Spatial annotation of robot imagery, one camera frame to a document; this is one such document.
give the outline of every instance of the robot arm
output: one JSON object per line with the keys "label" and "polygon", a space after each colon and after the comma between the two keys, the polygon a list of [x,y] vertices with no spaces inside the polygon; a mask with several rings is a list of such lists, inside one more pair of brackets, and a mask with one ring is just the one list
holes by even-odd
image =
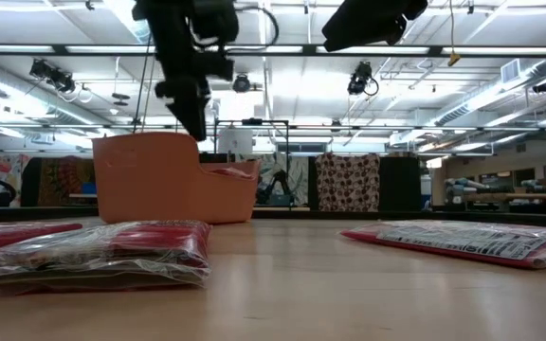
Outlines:
{"label": "robot arm", "polygon": [[[381,41],[393,45],[401,39],[406,19],[416,19],[427,4],[346,0],[322,30],[324,46],[336,51]],[[207,76],[232,81],[233,61],[225,45],[239,33],[236,10],[233,0],[136,0],[133,9],[135,20],[149,23],[155,57],[163,69],[165,80],[156,85],[155,94],[170,101],[168,109],[197,141],[206,139],[204,110],[211,95]],[[202,45],[193,35],[215,41]]]}

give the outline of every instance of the table surface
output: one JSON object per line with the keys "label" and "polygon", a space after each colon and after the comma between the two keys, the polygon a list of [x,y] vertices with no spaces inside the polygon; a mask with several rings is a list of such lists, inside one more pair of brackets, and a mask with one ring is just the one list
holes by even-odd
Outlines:
{"label": "table surface", "polygon": [[0,298],[0,340],[546,340],[546,270],[337,234],[364,223],[216,226],[206,288]]}

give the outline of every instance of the ceiling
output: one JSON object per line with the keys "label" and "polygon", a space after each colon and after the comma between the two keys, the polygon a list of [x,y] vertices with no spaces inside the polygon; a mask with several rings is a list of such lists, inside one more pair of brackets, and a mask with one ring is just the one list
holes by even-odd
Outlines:
{"label": "ceiling", "polygon": [[[116,3],[115,10],[108,7],[112,1]],[[58,10],[83,6],[84,1],[0,0],[0,44],[140,44],[131,31],[130,26],[134,24],[123,17],[124,6],[130,10],[133,0],[92,3],[96,10]],[[340,0],[309,0],[309,14],[304,14],[302,0],[267,0],[261,1],[260,5],[270,8],[276,15],[280,26],[278,44],[322,44],[321,28],[340,3]],[[238,5],[250,4],[259,3],[242,0]],[[475,0],[473,14],[466,13],[468,5],[467,0],[453,1],[456,45],[546,45],[546,1]],[[449,45],[452,20],[448,6],[446,0],[429,1],[428,10],[409,23],[401,44]],[[259,21],[263,19],[256,13],[239,13],[239,18],[241,29],[236,44],[262,44]],[[266,41],[270,38],[270,31],[268,33],[264,36]],[[154,63],[153,58],[120,58],[117,80],[115,57],[48,57],[47,60],[72,72],[75,82],[89,89],[79,95],[76,92],[64,96],[66,101],[71,101],[67,103],[71,105],[69,108],[77,108],[77,115],[87,113],[103,121],[128,123],[138,114],[139,117],[146,116],[147,124],[175,124],[173,115],[150,91],[152,82],[163,80],[159,64]],[[443,108],[496,81],[501,66],[511,62],[502,58],[464,58],[448,67],[448,59],[423,58],[267,57],[264,60],[261,57],[235,57],[234,60],[236,73],[248,74],[252,82],[264,84],[266,73],[267,84],[264,85],[270,94],[271,110],[265,113],[263,91],[235,94],[230,90],[230,83],[211,80],[213,97],[220,99],[221,119],[265,118],[268,115],[268,118],[289,119],[295,124],[328,125],[332,119],[341,119],[343,124],[393,126],[426,124]],[[346,91],[350,75],[360,61],[371,63],[380,85],[379,93],[368,100],[365,96],[350,97]],[[0,72],[11,74],[26,84],[35,84],[36,80],[28,74],[32,62],[33,58],[29,56],[0,56]],[[141,86],[143,70],[146,81]],[[36,87],[51,94],[51,98],[48,97],[50,105],[52,100],[62,100],[47,84],[38,83]],[[115,106],[115,99],[111,97],[114,92],[130,96],[129,105]],[[513,91],[498,100],[486,102],[468,117],[456,121],[463,126],[485,125],[545,99],[546,94],[526,96],[525,90]],[[545,113],[546,108],[540,109],[537,118],[543,119]],[[213,121],[211,111],[207,112],[207,119]],[[528,114],[512,123],[532,122],[533,119]],[[292,134],[330,135],[330,132],[296,131]],[[392,134],[397,133],[367,131],[355,136],[352,143],[365,142],[365,137]],[[431,138],[444,140],[454,136],[443,132],[438,136],[418,135],[412,140],[425,144]]]}

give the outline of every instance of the orange basket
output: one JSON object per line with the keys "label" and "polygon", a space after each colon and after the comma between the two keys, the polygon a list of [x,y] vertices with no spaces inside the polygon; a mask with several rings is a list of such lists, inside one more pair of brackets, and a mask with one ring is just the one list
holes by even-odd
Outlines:
{"label": "orange basket", "polygon": [[[100,218],[108,224],[250,219],[259,161],[200,164],[195,140],[184,134],[144,133],[95,138],[94,168]],[[214,173],[234,168],[249,179]]]}

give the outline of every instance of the nutrition label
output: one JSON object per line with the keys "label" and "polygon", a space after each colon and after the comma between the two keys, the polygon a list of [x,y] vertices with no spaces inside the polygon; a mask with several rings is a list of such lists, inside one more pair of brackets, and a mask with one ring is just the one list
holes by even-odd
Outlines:
{"label": "nutrition label", "polygon": [[379,233],[377,239],[509,260],[523,260],[546,243],[546,238],[540,236],[481,229],[431,230],[417,226],[396,227]]}

